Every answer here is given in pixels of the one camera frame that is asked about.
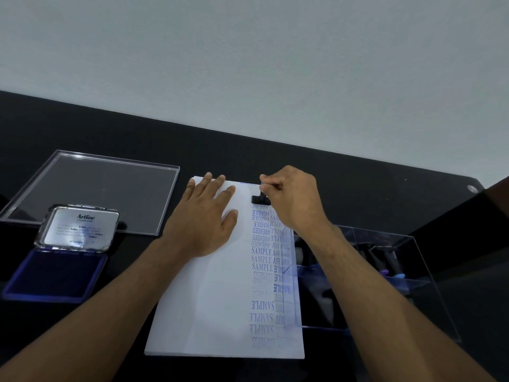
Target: metal ink pad case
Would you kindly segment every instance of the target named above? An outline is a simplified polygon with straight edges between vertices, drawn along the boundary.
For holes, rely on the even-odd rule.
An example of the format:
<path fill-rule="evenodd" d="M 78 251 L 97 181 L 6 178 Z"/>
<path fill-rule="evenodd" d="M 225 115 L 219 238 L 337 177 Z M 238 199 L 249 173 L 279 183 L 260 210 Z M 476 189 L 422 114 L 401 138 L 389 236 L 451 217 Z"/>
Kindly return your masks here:
<path fill-rule="evenodd" d="M 2 291 L 7 300 L 85 301 L 107 260 L 119 220 L 116 210 L 54 205 L 48 210 L 35 248 Z"/>

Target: ink pad lid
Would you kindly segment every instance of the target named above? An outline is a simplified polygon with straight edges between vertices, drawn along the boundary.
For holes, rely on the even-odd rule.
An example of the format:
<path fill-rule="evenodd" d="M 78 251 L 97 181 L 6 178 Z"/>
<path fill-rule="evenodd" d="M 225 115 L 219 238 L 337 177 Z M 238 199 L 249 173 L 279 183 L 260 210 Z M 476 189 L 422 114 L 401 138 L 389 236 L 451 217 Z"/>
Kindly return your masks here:
<path fill-rule="evenodd" d="M 111 245 L 119 220 L 116 210 L 84 205 L 49 208 L 35 245 L 51 250 L 101 253 Z"/>

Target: stack of paper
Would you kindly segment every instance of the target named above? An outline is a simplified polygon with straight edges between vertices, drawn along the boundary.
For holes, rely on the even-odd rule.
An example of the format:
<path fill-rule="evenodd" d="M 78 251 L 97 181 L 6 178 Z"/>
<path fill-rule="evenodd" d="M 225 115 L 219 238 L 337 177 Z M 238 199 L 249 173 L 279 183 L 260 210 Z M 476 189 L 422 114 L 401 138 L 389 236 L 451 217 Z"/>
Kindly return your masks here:
<path fill-rule="evenodd" d="M 239 211 L 230 240 L 175 277 L 157 306 L 145 354 L 304 358 L 302 328 L 289 324 L 295 311 L 300 316 L 292 281 L 284 283 L 292 302 L 283 306 L 282 252 L 293 245 L 293 231 L 271 206 L 251 203 L 258 185 L 226 181 L 219 192 L 230 185 L 237 190 L 225 214 Z"/>

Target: right hand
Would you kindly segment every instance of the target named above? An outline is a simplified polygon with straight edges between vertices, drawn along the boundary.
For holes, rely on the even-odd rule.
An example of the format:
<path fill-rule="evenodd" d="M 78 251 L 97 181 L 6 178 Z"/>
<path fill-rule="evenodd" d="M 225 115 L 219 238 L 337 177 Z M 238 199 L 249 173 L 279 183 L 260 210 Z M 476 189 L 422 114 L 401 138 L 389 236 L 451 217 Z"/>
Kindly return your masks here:
<path fill-rule="evenodd" d="M 281 222 L 300 236 L 329 223 L 311 174 L 285 166 L 271 176 L 260 175 L 260 180 L 260 190 L 270 199 Z"/>

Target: black desk surface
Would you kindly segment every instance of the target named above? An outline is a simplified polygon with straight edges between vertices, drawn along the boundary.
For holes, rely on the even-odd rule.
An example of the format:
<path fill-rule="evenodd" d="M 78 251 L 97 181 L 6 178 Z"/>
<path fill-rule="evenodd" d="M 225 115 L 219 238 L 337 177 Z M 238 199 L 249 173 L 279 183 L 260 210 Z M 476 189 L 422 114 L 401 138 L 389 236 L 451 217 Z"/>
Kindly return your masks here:
<path fill-rule="evenodd" d="M 216 176 L 225 174 L 232 181 L 256 183 L 260 173 L 270 174 L 291 164 L 315 175 L 325 211 L 335 224 L 401 234 L 417 230 L 472 198 L 474 194 L 468 191 L 467 185 L 482 188 L 473 178 L 5 92 L 0 92 L 0 130 L 0 207 L 56 149 L 181 166 L 167 216 L 187 180 L 207 171 Z M 270 139 L 270 134 L 263 135 Z M 6 282 L 21 263 L 32 246 L 35 232 L 0 225 L 2 241 L 19 242 L 15 251 L 4 251 L 0 258 L 0 282 Z M 118 235 L 98 287 L 129 266 L 150 241 L 146 236 Z M 72 308 L 0 302 L 0 363 Z M 138 335 L 118 379 L 133 373 L 144 379 L 159 379 L 173 375 L 172 369 L 182 366 L 189 367 L 192 373 L 205 369 L 207 373 L 219 372 L 226 380 L 234 378 L 239 369 L 239 375 L 250 375 L 253 379 L 257 374 L 252 370 L 260 372 L 261 369 L 265 371 L 258 376 L 270 374 L 267 372 L 270 369 L 275 379 L 282 373 L 294 375 L 296 380 L 306 375 L 293 361 L 145 357 L 143 348 L 151 321 L 152 315 Z M 300 363 L 301 369 L 314 375 L 318 369 L 325 370 L 325 364 L 311 364 L 317 359 L 330 359 L 328 364 L 335 363 L 337 369 L 339 358 L 329 350 L 334 345 L 324 345 L 326 341 L 334 343 L 333 335 L 305 333 L 304 340 L 306 361 Z"/>

